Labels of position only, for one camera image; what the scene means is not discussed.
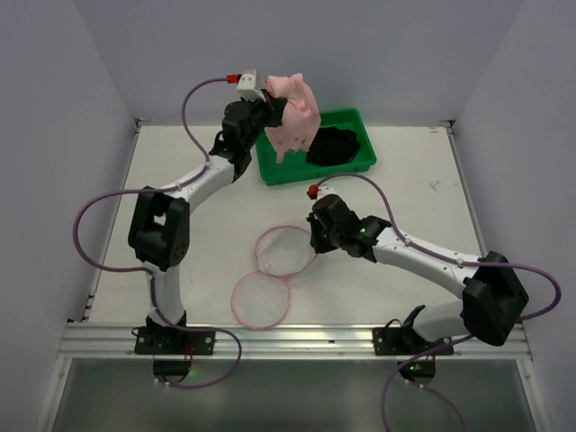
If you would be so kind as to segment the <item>pink bra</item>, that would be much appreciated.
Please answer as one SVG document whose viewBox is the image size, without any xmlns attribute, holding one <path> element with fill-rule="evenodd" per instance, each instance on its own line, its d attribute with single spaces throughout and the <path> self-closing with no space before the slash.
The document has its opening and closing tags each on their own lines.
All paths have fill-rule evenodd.
<svg viewBox="0 0 576 432">
<path fill-rule="evenodd" d="M 291 76 L 269 76 L 266 90 L 274 98 L 283 98 L 282 125 L 266 128 L 265 134 L 281 164 L 288 152 L 308 151 L 320 128 L 320 111 L 311 88 L 301 73 Z"/>
</svg>

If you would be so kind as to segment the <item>black bra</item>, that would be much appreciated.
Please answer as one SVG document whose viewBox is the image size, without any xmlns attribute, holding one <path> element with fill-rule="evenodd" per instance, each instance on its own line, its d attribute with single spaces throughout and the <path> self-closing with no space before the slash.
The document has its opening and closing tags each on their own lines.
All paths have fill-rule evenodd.
<svg viewBox="0 0 576 432">
<path fill-rule="evenodd" d="M 354 160 L 360 148 L 354 131 L 334 126 L 321 128 L 307 151 L 306 162 L 320 167 L 345 165 Z"/>
</svg>

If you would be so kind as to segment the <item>white pink mesh laundry bag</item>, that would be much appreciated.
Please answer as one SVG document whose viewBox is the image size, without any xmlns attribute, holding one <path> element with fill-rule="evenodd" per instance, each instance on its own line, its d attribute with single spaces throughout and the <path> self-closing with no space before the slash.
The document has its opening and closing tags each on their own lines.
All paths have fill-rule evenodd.
<svg viewBox="0 0 576 432">
<path fill-rule="evenodd" d="M 291 307 L 291 280 L 305 275 L 316 260 L 311 231 L 301 224 L 269 227 L 257 238 L 256 269 L 232 290 L 230 310 L 236 322 L 253 330 L 272 329 Z"/>
</svg>

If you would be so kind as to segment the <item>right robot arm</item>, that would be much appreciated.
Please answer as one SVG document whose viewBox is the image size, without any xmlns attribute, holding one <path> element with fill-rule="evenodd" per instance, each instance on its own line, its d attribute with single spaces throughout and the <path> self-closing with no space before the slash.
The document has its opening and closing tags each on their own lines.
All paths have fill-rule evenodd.
<svg viewBox="0 0 576 432">
<path fill-rule="evenodd" d="M 455 297 L 436 307 L 419 305 L 399 327 L 380 329 L 379 337 L 393 353 L 414 354 L 465 334 L 491 346 L 505 344 L 529 297 L 503 255 L 460 255 L 429 243 L 416 247 L 395 234 L 390 221 L 358 218 L 334 193 L 315 193 L 311 200 L 307 220 L 316 252 L 341 249 L 354 258 L 395 266 Z"/>
</svg>

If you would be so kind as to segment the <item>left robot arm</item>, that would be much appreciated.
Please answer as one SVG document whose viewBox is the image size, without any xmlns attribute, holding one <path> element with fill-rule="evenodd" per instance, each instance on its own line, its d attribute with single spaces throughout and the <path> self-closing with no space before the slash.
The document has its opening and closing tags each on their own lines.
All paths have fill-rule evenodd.
<svg viewBox="0 0 576 432">
<path fill-rule="evenodd" d="M 282 125 L 286 105 L 285 97 L 275 97 L 266 90 L 253 101 L 229 103 L 203 165 L 161 189 L 140 191 L 128 243 L 147 269 L 149 329 L 184 328 L 179 266 L 190 246 L 191 214 L 243 176 L 252 161 L 251 149 L 266 128 Z"/>
</svg>

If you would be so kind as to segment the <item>green plastic tray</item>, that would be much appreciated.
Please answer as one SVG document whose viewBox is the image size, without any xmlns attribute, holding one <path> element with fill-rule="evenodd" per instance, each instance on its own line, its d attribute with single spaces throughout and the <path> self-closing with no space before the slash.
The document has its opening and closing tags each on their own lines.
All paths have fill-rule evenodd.
<svg viewBox="0 0 576 432">
<path fill-rule="evenodd" d="M 265 134 L 256 142 L 256 160 L 266 185 L 284 185 L 346 172 L 364 172 L 377 161 L 356 108 L 324 111 L 319 133 L 308 151 L 288 151 L 283 161 Z"/>
</svg>

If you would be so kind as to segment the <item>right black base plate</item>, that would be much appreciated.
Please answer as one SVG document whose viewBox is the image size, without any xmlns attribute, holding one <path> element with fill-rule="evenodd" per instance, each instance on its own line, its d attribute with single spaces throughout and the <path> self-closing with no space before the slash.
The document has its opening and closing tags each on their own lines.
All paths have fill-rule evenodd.
<svg viewBox="0 0 576 432">
<path fill-rule="evenodd" d="M 425 306 L 420 305 L 403 322 L 391 319 L 385 326 L 373 328 L 374 354 L 376 356 L 414 356 L 434 348 L 433 355 L 451 356 L 455 350 L 452 346 L 446 346 L 442 338 L 428 342 L 413 329 L 415 318 L 424 309 Z"/>
</svg>

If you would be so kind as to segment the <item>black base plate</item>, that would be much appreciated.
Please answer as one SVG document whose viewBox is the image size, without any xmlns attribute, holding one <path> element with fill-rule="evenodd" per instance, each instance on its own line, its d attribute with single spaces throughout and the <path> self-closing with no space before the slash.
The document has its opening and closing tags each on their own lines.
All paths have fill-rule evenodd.
<svg viewBox="0 0 576 432">
<path fill-rule="evenodd" d="M 134 353 L 147 356 L 211 356 L 215 332 L 185 332 L 175 328 L 133 328 Z"/>
<path fill-rule="evenodd" d="M 391 319 L 385 326 L 373 328 L 374 354 L 376 356 L 414 356 L 434 348 L 433 355 L 451 356 L 455 350 L 452 346 L 446 346 L 442 338 L 428 342 L 413 329 L 415 318 L 424 309 L 425 306 L 420 305 L 403 322 Z"/>
</svg>

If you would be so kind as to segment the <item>aluminium mounting rail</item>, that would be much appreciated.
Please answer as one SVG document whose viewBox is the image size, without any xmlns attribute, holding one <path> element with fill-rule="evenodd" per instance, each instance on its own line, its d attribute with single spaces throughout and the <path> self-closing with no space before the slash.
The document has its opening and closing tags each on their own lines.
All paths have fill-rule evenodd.
<svg viewBox="0 0 576 432">
<path fill-rule="evenodd" d="M 132 324 L 72 323 L 61 339 L 62 358 L 128 359 L 137 356 Z M 400 360 L 400 355 L 375 353 L 372 329 L 366 325 L 281 325 L 271 330 L 229 329 L 240 340 L 243 360 Z M 531 353 L 522 327 L 513 329 L 504 346 L 477 339 L 454 347 L 438 360 L 528 360 Z"/>
</svg>

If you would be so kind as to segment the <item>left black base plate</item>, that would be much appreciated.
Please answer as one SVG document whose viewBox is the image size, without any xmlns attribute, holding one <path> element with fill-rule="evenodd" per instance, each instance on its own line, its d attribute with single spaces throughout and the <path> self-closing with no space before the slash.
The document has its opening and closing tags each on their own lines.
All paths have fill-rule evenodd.
<svg viewBox="0 0 576 432">
<path fill-rule="evenodd" d="M 215 332 L 185 332 L 175 328 L 133 328 L 134 353 L 147 356 L 211 356 Z"/>
</svg>

